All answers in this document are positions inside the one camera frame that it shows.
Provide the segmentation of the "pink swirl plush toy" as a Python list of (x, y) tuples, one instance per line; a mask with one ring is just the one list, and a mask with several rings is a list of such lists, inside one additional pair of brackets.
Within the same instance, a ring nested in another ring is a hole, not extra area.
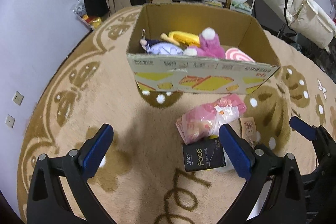
[(226, 60), (233, 60), (233, 61), (244, 61), (244, 62), (252, 62), (255, 63), (254, 59), (248, 56), (243, 51), (239, 50), (238, 48), (232, 47), (226, 50), (225, 52)]

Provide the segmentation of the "magenta plush toy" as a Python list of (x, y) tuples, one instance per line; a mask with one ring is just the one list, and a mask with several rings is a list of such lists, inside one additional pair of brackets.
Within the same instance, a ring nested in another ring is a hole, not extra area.
[(225, 50), (213, 28), (205, 28), (199, 35), (199, 41), (200, 47), (188, 47), (184, 50), (183, 55), (225, 59)]

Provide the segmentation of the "yellow plush toy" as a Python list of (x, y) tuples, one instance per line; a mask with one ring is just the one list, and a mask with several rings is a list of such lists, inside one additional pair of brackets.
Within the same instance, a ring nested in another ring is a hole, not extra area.
[(187, 47), (200, 47), (199, 36), (183, 31), (171, 31), (169, 34), (162, 33), (160, 38), (165, 42), (170, 42), (176, 46), (185, 45)]

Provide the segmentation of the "dark purple haired plush doll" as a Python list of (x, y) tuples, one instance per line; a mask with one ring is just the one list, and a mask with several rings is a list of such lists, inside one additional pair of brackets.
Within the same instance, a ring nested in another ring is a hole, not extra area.
[(148, 54), (183, 55), (183, 49), (171, 42), (147, 39), (145, 29), (142, 30), (142, 38), (140, 39), (139, 43)]

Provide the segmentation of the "beige paper tag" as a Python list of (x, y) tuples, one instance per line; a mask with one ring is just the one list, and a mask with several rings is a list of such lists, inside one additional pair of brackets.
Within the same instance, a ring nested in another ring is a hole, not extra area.
[(253, 117), (240, 118), (241, 137), (245, 139), (251, 147), (260, 141), (260, 133), (257, 131)]

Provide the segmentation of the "beige patterned round rug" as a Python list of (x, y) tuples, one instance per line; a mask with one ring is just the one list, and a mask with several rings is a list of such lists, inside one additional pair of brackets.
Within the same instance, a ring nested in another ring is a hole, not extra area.
[[(226, 48), (253, 64), (153, 56), (142, 37), (213, 28)], [(32, 212), (29, 188), (37, 163), (79, 149), (107, 123), (114, 140), (88, 185), (117, 223), (216, 223), (245, 181), (228, 168), (186, 172), (176, 120), (188, 110), (237, 93), (255, 140), (277, 155), (291, 152), (302, 174), (318, 164), (313, 144), (289, 125), (297, 116), (335, 135), (335, 82), (313, 61), (263, 30), (255, 18), (201, 5), (143, 5), (120, 10), (64, 61), (38, 102), (18, 165), (21, 217)]]

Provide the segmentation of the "open cardboard box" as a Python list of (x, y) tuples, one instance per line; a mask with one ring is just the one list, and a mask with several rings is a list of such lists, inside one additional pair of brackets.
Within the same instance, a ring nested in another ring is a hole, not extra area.
[[(237, 48), (237, 55), (163, 55), (147, 53), (141, 38), (184, 31), (199, 35), (215, 31), (221, 47)], [(126, 57), (141, 90), (214, 94), (250, 94), (273, 76), (280, 61), (259, 22), (229, 9), (171, 3), (144, 5), (131, 34)]]

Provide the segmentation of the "plastic bag of snacks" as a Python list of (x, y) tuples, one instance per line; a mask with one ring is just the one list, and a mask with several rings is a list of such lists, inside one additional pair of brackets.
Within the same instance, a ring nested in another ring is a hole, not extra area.
[(89, 16), (87, 14), (84, 0), (77, 0), (76, 3), (72, 6), (72, 12), (82, 23), (84, 23), (92, 31), (96, 30), (102, 25), (102, 20), (100, 17)]

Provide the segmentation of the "lower wall socket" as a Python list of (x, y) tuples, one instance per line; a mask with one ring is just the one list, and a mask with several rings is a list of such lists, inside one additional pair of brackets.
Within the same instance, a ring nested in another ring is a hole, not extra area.
[(5, 120), (5, 124), (9, 127), (9, 128), (13, 128), (14, 124), (15, 124), (15, 118), (12, 117), (11, 115), (7, 115), (6, 120)]

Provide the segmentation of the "wall socket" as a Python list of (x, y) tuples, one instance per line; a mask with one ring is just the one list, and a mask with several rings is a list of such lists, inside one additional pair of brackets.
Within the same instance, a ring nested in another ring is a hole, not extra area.
[(5, 124), (9, 127), (9, 128), (13, 128), (14, 124), (15, 124), (15, 118), (12, 117), (11, 115), (7, 115), (6, 120), (5, 120)]
[(13, 102), (17, 104), (18, 106), (21, 106), (23, 99), (24, 99), (24, 96), (20, 92), (16, 91), (13, 97)]

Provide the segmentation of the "upper wall socket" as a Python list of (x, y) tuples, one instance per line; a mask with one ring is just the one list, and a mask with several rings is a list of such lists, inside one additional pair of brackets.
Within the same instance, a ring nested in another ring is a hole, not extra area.
[(24, 96), (20, 92), (16, 91), (13, 97), (13, 102), (17, 104), (18, 106), (21, 106), (23, 99), (24, 99)]

